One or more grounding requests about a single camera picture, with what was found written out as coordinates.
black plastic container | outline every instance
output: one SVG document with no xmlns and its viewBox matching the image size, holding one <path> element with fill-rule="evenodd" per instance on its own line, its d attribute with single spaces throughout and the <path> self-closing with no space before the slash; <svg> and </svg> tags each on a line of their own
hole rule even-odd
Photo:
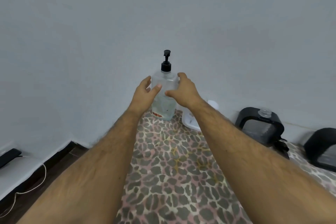
<svg viewBox="0 0 336 224">
<path fill-rule="evenodd" d="M 336 172 L 336 128 L 315 131 L 303 147 L 311 164 Z"/>
<path fill-rule="evenodd" d="M 266 108 L 244 108 L 239 112 L 235 125 L 267 147 L 274 146 L 284 132 L 284 126 L 278 115 Z"/>
</svg>

black pump dispenser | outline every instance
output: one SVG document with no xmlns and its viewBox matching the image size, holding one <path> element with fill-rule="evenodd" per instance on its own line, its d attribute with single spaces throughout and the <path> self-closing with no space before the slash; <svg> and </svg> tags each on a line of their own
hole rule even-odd
<svg viewBox="0 0 336 224">
<path fill-rule="evenodd" d="M 161 64 L 161 71 L 167 73 L 171 71 L 171 64 L 168 61 L 168 57 L 170 56 L 170 50 L 165 50 L 164 56 L 166 57 L 166 60 Z"/>
</svg>

floor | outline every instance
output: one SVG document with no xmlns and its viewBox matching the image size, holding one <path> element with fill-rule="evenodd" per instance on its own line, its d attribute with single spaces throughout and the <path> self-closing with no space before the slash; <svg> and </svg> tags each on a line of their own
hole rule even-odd
<svg viewBox="0 0 336 224">
<path fill-rule="evenodd" d="M 17 195 L 16 203 L 12 211 L 0 219 L 0 223 L 3 224 L 15 224 L 25 214 L 25 212 L 33 205 L 38 197 L 48 188 L 48 186 L 72 163 L 74 163 L 80 156 L 82 156 L 87 149 L 82 147 L 73 148 L 68 154 L 66 154 L 57 164 L 47 171 L 47 176 L 44 183 L 27 194 Z M 30 189 L 39 185 L 43 178 L 38 180 Z"/>
</svg>

forearm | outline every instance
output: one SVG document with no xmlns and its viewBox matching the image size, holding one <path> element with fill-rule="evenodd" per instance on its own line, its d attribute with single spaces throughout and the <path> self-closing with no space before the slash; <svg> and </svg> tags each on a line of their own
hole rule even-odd
<svg viewBox="0 0 336 224">
<path fill-rule="evenodd" d="M 336 220 L 335 198 L 304 171 L 246 136 L 204 101 L 190 110 L 254 223 Z"/>
<path fill-rule="evenodd" d="M 126 111 L 92 149 L 65 170 L 19 221 L 111 223 L 120 206 L 140 115 Z"/>
</svg>

white cable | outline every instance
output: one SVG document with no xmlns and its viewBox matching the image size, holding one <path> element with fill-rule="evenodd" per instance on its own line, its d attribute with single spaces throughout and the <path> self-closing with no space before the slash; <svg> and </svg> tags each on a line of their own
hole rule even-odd
<svg viewBox="0 0 336 224">
<path fill-rule="evenodd" d="M 26 194 L 26 193 L 28 193 L 28 192 L 31 192 L 32 190 L 36 189 L 36 188 L 39 187 L 41 184 L 43 184 L 43 182 L 45 181 L 45 178 L 47 177 L 47 168 L 45 167 L 45 165 L 44 165 L 43 163 L 42 163 L 42 165 L 43 165 L 44 170 L 45 170 L 43 181 L 42 181 L 39 185 L 37 185 L 35 188 L 33 188 L 33 189 L 31 189 L 31 190 L 28 190 L 28 191 L 26 191 L 26 192 L 15 192 L 13 205 L 12 205 L 12 207 L 10 208 L 10 210 L 8 211 L 8 213 L 11 212 L 11 210 L 13 209 L 13 207 L 14 207 L 14 205 L 15 205 L 15 202 L 16 202 L 16 195 Z M 8 213 L 6 213 L 5 215 L 3 215 L 3 213 L 0 215 L 0 218 L 3 218 L 3 217 L 5 217 L 5 216 L 8 214 Z"/>
</svg>

